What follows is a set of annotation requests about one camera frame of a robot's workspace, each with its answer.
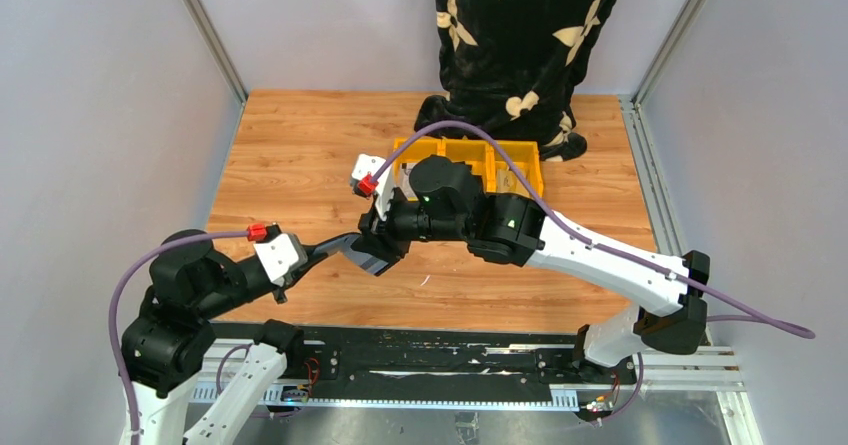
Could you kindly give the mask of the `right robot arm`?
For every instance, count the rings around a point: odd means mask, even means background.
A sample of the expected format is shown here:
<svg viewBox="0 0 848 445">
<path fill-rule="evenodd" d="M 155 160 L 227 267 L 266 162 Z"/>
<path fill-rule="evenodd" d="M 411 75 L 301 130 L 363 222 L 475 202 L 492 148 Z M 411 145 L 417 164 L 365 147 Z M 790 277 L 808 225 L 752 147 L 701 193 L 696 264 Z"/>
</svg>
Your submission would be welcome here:
<svg viewBox="0 0 848 445">
<path fill-rule="evenodd" d="M 380 179 L 371 208 L 360 217 L 352 248 L 373 257 L 372 274 L 396 264 L 414 241 L 463 242 L 488 263 L 561 272 L 630 300 L 614 317 L 579 329 L 576 365 L 612 367 L 644 350 L 690 355 L 699 348 L 707 304 L 684 281 L 707 276 L 706 255 L 662 255 L 580 231 L 529 197 L 485 192 L 469 165 L 442 156 L 417 163 L 408 185 L 413 201 Z"/>
</svg>

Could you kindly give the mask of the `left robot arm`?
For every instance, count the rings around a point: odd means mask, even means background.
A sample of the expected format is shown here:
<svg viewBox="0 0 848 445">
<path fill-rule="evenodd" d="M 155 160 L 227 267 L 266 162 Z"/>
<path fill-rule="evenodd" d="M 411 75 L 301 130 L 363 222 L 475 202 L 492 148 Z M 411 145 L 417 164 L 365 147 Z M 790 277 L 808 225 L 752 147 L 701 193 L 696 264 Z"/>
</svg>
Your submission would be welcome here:
<svg viewBox="0 0 848 445">
<path fill-rule="evenodd" d="M 124 273 L 109 306 L 109 336 L 126 400 L 123 444 L 232 444 L 268 388 L 285 373 L 305 379 L 308 400 L 327 368 L 301 328 L 270 319 L 243 345 L 240 368 L 207 412 L 185 426 L 212 319 L 266 294 L 285 292 L 356 239 L 346 233 L 304 246 L 276 225 L 168 237 Z"/>
</svg>

